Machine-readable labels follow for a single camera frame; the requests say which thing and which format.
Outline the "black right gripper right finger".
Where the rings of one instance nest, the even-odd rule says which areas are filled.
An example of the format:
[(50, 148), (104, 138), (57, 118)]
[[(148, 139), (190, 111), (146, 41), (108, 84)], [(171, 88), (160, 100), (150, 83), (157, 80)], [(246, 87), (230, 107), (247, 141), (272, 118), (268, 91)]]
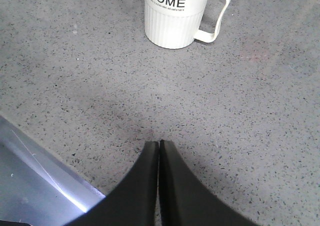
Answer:
[(166, 140), (160, 141), (159, 202), (163, 225), (254, 225), (213, 195)]

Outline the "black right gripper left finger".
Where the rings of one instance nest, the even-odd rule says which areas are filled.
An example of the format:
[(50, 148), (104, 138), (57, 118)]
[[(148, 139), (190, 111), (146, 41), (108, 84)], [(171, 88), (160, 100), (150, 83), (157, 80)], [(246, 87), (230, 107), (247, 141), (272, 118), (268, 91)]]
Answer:
[(67, 225), (154, 225), (159, 143), (146, 142), (124, 179), (102, 201)]

